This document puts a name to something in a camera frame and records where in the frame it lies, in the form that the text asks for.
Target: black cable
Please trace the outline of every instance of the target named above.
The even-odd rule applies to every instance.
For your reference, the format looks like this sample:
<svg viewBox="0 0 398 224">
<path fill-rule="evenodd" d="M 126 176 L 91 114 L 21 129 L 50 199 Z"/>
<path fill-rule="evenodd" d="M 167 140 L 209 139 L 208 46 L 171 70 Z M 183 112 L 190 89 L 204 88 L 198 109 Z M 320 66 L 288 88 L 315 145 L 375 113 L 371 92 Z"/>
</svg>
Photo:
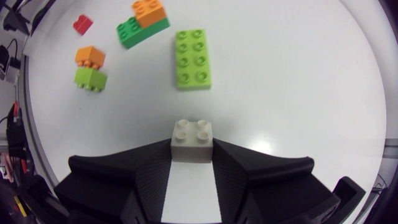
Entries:
<svg viewBox="0 0 398 224">
<path fill-rule="evenodd" d="M 15 59 L 17 59 L 17 52 L 18 52 L 18 43 L 17 43 L 17 39 L 13 38 L 13 39 L 11 40 L 10 44 L 9 44 L 8 47 L 7 47 L 7 50 L 8 50 L 8 48 L 10 48 L 10 46 L 11 46 L 11 44 L 12 44 L 13 42 L 15 42 Z"/>
<path fill-rule="evenodd" d="M 5 119 L 7 119 L 7 117 L 3 118 L 0 120 L 0 124 L 2 123 L 2 121 L 4 121 Z"/>
<path fill-rule="evenodd" d="M 387 185 L 386 181 L 381 177 L 381 175 L 380 175 L 380 174 L 377 174 L 377 175 L 381 178 L 381 180 L 384 182 L 384 184 L 385 184 L 386 187 L 388 188 L 388 185 Z"/>
</svg>

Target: red lego brick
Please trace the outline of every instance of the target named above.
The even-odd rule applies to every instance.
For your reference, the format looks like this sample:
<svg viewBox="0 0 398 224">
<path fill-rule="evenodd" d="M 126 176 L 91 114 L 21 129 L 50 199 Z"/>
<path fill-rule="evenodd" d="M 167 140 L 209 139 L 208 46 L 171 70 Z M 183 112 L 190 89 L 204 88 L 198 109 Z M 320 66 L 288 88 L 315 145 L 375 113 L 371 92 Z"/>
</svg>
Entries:
<svg viewBox="0 0 398 224">
<path fill-rule="evenodd" d="M 92 24 L 93 21 L 91 21 L 89 18 L 87 18 L 85 15 L 82 14 L 79 16 L 79 19 L 73 23 L 73 28 L 75 28 L 75 30 L 79 34 L 84 35 Z"/>
</svg>

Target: lime green lego brick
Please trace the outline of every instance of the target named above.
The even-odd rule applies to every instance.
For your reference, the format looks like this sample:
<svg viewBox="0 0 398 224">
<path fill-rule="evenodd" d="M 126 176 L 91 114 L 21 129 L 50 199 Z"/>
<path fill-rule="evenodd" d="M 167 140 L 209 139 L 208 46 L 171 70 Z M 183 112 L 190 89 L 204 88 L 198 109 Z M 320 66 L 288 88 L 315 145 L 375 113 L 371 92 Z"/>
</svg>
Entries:
<svg viewBox="0 0 398 224">
<path fill-rule="evenodd" d="M 120 43 L 125 48 L 130 49 L 139 42 L 168 28 L 169 26 L 169 20 L 164 18 L 149 27 L 142 29 L 136 21 L 136 18 L 131 17 L 126 22 L 118 25 L 116 32 L 118 33 Z"/>
<path fill-rule="evenodd" d="M 75 83 L 79 88 L 89 91 L 101 91 L 105 89 L 106 75 L 94 68 L 77 68 Z"/>
<path fill-rule="evenodd" d="M 177 88 L 200 90 L 211 87 L 205 30 L 182 30 L 175 34 Z"/>
</svg>

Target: round white table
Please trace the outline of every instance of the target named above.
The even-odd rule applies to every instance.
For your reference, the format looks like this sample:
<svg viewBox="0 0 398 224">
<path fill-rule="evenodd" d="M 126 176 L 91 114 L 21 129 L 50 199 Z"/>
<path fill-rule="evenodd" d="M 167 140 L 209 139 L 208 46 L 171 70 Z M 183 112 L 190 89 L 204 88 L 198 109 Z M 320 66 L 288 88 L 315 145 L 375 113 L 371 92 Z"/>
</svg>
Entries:
<svg viewBox="0 0 398 224">
<path fill-rule="evenodd" d="M 66 2 L 51 8 L 24 49 L 34 120 L 59 180 L 70 156 L 125 151 L 170 138 L 179 119 L 207 119 L 217 139 L 312 157 L 313 174 L 330 190 L 348 176 L 367 198 L 386 104 L 373 52 L 339 1 L 163 0 L 171 26 L 129 50 L 116 26 L 132 16 L 131 0 Z M 94 21 L 84 36 L 72 28 L 80 14 Z M 212 87 L 179 91 L 174 33 L 196 28 L 206 32 Z M 73 82 L 76 50 L 87 45 L 106 54 L 101 93 Z M 173 162 L 162 221 L 219 222 L 212 172 L 211 164 Z"/>
</svg>

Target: white lego brick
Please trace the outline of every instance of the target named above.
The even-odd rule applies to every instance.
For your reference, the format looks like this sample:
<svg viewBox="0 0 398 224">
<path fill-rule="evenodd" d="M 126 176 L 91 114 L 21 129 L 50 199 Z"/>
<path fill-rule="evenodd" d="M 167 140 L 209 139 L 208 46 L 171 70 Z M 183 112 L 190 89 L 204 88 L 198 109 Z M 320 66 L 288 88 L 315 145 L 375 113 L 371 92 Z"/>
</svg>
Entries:
<svg viewBox="0 0 398 224">
<path fill-rule="evenodd" d="M 211 123 L 205 120 L 177 121 L 171 143 L 174 162 L 210 163 L 213 156 Z"/>
</svg>

